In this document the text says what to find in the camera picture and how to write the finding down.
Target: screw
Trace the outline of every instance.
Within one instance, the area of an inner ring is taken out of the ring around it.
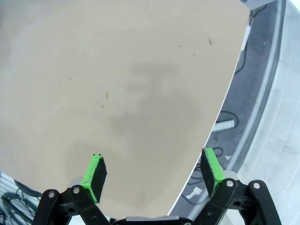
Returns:
[[[212,212],[208,212],[206,215],[207,215],[208,217],[213,217],[213,216],[214,216],[214,214],[213,214]]]
[[[231,180],[229,180],[229,181],[226,182],[226,185],[229,186],[229,187],[232,187],[233,186],[233,182]]]
[[[97,220],[97,217],[96,217],[96,216],[92,216],[90,219],[91,219],[91,221],[93,221],[93,222],[94,222],[94,221],[96,221],[96,220]]]
[[[53,198],[54,195],[55,195],[55,194],[54,194],[54,191],[50,191],[48,196],[49,196],[49,198]]]
[[[77,194],[79,191],[80,191],[79,187],[75,187],[75,188],[73,189],[73,192],[74,192],[75,194]]]
[[[254,184],[253,184],[253,187],[254,187],[255,189],[259,189],[261,186],[259,185],[259,183],[254,183]]]

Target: white floor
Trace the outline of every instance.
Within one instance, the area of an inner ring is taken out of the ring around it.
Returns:
[[[261,122],[239,172],[267,183],[283,225],[300,224],[300,14],[286,4],[280,59]],[[230,213],[233,224],[240,224]]]

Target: wire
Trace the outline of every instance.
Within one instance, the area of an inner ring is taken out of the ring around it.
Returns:
[[[223,149],[221,148],[221,147],[215,147],[215,148],[212,148],[214,151],[216,150],[216,149],[220,149],[221,150],[221,152],[220,152],[220,154],[216,154],[215,153],[215,155],[216,155],[216,157],[220,157],[221,155],[223,155],[223,153],[224,153],[224,151],[223,151]]]
[[[194,182],[194,183],[187,183],[187,184],[188,184],[188,185],[195,185],[195,184],[201,183],[202,181],[203,181],[203,177],[201,177],[200,180],[197,181],[197,182]]]
[[[267,7],[267,4],[266,5],[264,5],[263,7],[261,7],[259,10],[257,10],[254,14],[252,14],[252,16],[251,16],[251,18],[250,18],[250,22],[249,22],[249,24],[251,24],[251,22],[252,22],[252,19],[254,18],[254,17],[256,17],[256,15],[258,14],[258,13],[260,13],[261,11],[263,11],[263,10],[265,10],[266,9],[266,7]]]
[[[18,188],[24,192],[25,194],[32,196],[32,197],[41,197],[42,193],[32,190],[31,188],[27,187],[26,185],[18,182],[17,180],[14,180],[15,184],[18,186]]]
[[[14,220],[17,224],[23,225],[25,223],[32,224],[32,219],[26,216],[20,209],[18,209],[15,205],[12,204],[12,200],[19,200],[21,202],[21,197],[16,193],[7,192],[1,197],[3,201],[3,206],[6,210],[6,212],[10,216],[10,221]]]
[[[0,223],[0,225],[6,225],[6,216],[1,209],[0,209],[0,218],[2,218],[2,223]]]
[[[31,214],[32,217],[34,217],[34,215],[35,215],[35,213],[37,212],[37,210],[36,210],[35,208],[33,208],[32,206],[31,206],[31,208],[33,209],[34,213],[30,210],[30,208],[29,208],[29,206],[28,206],[28,200],[25,198],[24,192],[21,191],[21,193],[22,193],[22,197],[23,197],[23,198],[22,198],[22,201],[25,203],[25,206],[26,206],[28,212]]]
[[[204,200],[202,200],[201,202],[193,203],[193,202],[191,202],[189,199],[187,199],[184,195],[181,195],[181,197],[183,197],[183,198],[184,198],[188,203],[190,203],[191,205],[199,205],[199,204],[201,204],[201,203],[204,202]]]
[[[202,177],[193,177],[193,176],[191,176],[190,178],[193,178],[193,179],[195,179],[195,180],[200,180],[200,179],[202,179]]]
[[[225,111],[225,110],[221,110],[220,113],[227,113],[227,114],[230,114],[230,115],[234,116],[236,118],[236,124],[234,125],[233,128],[236,128],[238,126],[240,121],[239,121],[239,118],[236,114],[234,114],[233,112],[230,112],[230,111]]]
[[[247,49],[248,49],[248,42],[247,42],[246,45],[245,45],[243,63],[242,63],[242,65],[241,65],[241,67],[240,67],[238,70],[236,70],[236,71],[234,72],[234,75],[236,75],[237,73],[239,73],[239,72],[244,68],[244,66],[245,66]]]
[[[262,8],[260,8],[259,10],[257,10],[254,14],[252,14],[252,16],[250,17],[250,20],[249,20],[249,24],[250,24],[250,25],[251,25],[251,23],[252,23],[253,18],[256,17],[256,15],[257,15],[258,13],[260,13],[260,12],[263,11],[263,10],[265,10],[266,7],[267,7],[267,5],[264,5]],[[241,67],[240,67],[238,70],[236,70],[236,71],[234,72],[234,75],[236,75],[237,73],[239,73],[239,72],[244,68],[244,66],[245,66],[245,64],[246,64],[246,54],[247,54],[247,49],[248,49],[248,42],[247,42],[246,45],[245,45],[244,57],[243,57],[243,63],[242,63],[242,65],[241,65]]]

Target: green tape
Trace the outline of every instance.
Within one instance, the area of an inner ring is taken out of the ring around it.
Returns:
[[[84,187],[84,189],[88,190],[90,192],[90,195],[92,196],[93,198],[93,201],[95,202],[95,204],[98,203],[97,199],[96,199],[96,196],[94,195],[94,192],[91,188],[91,184],[92,184],[92,180],[93,180],[93,177],[94,177],[94,173],[95,173],[95,170],[100,162],[100,159],[102,159],[103,156],[99,155],[99,154],[96,154],[96,155],[93,155],[91,160],[90,160],[90,164],[88,165],[88,168],[85,172],[85,175],[83,177],[83,180],[81,181],[81,186]]]
[[[214,193],[218,184],[220,184],[225,179],[225,176],[217,160],[214,150],[212,148],[205,148],[204,152],[215,180],[214,188],[213,188],[213,193]]]

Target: large flat panel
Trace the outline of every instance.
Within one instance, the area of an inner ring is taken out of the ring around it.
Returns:
[[[0,170],[43,192],[105,157],[106,215],[160,216],[225,97],[238,0],[2,3]]]
[[[292,5],[298,10],[298,13],[300,11],[300,0],[289,0]]]

